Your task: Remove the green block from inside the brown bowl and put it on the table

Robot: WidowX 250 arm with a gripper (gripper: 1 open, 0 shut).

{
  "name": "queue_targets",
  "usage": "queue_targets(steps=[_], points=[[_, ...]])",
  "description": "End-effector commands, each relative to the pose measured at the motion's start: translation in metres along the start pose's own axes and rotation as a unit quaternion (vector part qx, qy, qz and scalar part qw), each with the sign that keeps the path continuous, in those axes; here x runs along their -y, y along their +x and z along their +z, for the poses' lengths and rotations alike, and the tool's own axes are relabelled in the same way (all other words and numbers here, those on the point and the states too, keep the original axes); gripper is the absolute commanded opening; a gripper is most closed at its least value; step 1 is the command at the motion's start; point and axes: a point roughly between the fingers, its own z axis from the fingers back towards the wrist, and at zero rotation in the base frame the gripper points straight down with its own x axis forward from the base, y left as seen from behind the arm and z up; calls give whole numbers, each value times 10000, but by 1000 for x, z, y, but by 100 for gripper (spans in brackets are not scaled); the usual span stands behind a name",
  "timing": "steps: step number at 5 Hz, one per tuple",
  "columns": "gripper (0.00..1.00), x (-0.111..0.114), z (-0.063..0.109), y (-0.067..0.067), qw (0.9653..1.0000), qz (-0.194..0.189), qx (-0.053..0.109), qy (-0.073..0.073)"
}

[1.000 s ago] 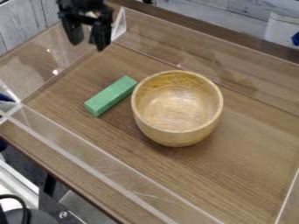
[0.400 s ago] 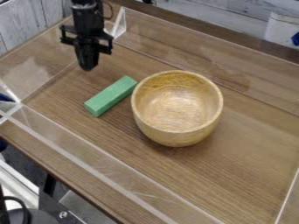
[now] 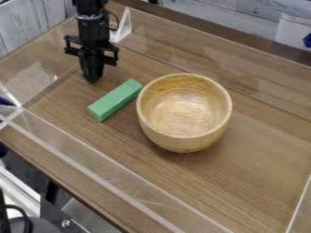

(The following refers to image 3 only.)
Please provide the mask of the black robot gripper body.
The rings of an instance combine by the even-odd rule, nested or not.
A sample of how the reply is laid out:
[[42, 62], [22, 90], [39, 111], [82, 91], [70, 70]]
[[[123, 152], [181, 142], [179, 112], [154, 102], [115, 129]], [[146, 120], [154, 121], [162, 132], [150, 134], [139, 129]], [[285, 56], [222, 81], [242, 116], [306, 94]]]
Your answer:
[[79, 15], [76, 21], [79, 34], [64, 37], [64, 52], [79, 57], [80, 66], [116, 66], [119, 48], [110, 41], [108, 15]]

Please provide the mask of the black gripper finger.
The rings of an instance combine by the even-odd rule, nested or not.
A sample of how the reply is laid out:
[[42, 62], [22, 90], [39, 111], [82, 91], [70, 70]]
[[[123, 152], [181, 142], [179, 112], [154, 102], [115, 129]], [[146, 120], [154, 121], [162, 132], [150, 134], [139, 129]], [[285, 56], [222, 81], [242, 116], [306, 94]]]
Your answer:
[[96, 82], [103, 75], [103, 68], [104, 68], [103, 59], [99, 56], [94, 56], [91, 64], [92, 64], [91, 80], [92, 82]]
[[92, 61], [91, 56], [86, 56], [86, 55], [79, 56], [80, 67], [82, 67], [83, 75], [87, 81], [90, 81], [92, 78], [91, 71], [90, 71], [91, 61]]

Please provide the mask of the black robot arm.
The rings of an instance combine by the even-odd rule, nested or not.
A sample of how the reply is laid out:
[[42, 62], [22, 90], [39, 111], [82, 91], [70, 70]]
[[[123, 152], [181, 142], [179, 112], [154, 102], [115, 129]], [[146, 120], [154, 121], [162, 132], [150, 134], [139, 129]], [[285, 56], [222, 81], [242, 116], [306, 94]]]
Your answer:
[[76, 8], [79, 35], [64, 37], [64, 53], [79, 58], [83, 76], [95, 83], [103, 76], [104, 66], [118, 66], [119, 47], [111, 43], [110, 12], [104, 6], [108, 0], [72, 0]]

